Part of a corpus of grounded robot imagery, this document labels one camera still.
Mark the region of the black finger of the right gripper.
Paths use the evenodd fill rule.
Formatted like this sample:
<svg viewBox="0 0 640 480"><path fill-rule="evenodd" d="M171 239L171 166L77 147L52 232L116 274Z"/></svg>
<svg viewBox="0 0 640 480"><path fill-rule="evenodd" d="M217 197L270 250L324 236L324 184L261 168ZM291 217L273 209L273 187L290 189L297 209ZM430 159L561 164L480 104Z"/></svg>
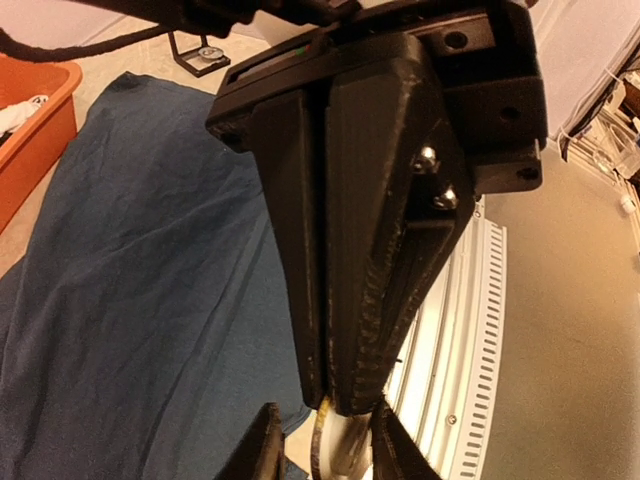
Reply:
<svg viewBox="0 0 640 480"><path fill-rule="evenodd" d="M306 93L286 93L258 104L250 119L250 146L286 279L298 372L307 405L320 404L327 390L313 114Z"/></svg>

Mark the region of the dark blue t-shirt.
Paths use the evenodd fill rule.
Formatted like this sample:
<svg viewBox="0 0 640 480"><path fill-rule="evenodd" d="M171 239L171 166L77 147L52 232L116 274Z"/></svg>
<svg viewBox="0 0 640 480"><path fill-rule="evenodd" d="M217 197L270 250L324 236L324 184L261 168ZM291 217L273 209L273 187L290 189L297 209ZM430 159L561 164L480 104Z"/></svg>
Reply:
<svg viewBox="0 0 640 480"><path fill-rule="evenodd" d="M258 410L308 417L255 161L205 92L124 73L1 281L5 479L211 479Z"/></svg>

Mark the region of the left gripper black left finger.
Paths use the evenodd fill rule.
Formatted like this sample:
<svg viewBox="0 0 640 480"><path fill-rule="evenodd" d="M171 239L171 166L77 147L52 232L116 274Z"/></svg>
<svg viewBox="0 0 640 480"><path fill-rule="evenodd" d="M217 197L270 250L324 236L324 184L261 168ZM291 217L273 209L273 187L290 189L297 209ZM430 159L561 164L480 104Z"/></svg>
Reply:
<svg viewBox="0 0 640 480"><path fill-rule="evenodd" d="M284 479L286 460L280 410L264 404L215 480Z"/></svg>

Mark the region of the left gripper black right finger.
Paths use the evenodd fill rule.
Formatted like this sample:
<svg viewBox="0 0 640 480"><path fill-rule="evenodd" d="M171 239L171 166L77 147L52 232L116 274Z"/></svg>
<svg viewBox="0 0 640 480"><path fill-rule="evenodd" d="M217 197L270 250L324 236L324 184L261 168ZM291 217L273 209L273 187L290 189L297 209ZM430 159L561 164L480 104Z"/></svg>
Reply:
<svg viewBox="0 0 640 480"><path fill-rule="evenodd" d="M372 411L370 428L375 480L440 480L383 395Z"/></svg>

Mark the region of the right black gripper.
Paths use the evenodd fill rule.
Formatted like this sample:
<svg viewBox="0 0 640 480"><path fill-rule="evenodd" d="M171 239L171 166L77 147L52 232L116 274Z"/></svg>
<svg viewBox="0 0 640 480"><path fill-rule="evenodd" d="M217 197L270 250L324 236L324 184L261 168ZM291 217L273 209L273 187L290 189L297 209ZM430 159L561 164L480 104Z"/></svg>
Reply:
<svg viewBox="0 0 640 480"><path fill-rule="evenodd" d="M476 194L531 191L548 130L523 1L395 1L299 34L226 73L206 128L245 152L256 105L334 76L328 379L335 409L351 416L374 408L471 217L464 153Z"/></svg>

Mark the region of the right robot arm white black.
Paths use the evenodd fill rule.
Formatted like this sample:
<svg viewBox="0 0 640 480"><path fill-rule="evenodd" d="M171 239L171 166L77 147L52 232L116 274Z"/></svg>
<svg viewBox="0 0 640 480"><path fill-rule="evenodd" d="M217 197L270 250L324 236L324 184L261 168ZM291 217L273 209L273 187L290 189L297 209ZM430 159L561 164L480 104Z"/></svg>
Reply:
<svg viewBox="0 0 640 480"><path fill-rule="evenodd" d="M44 49L64 62L258 12L302 33L231 68L206 121L251 153L285 271L303 397L371 412L483 195L542 182L543 80L523 1L106 1L147 29Z"/></svg>

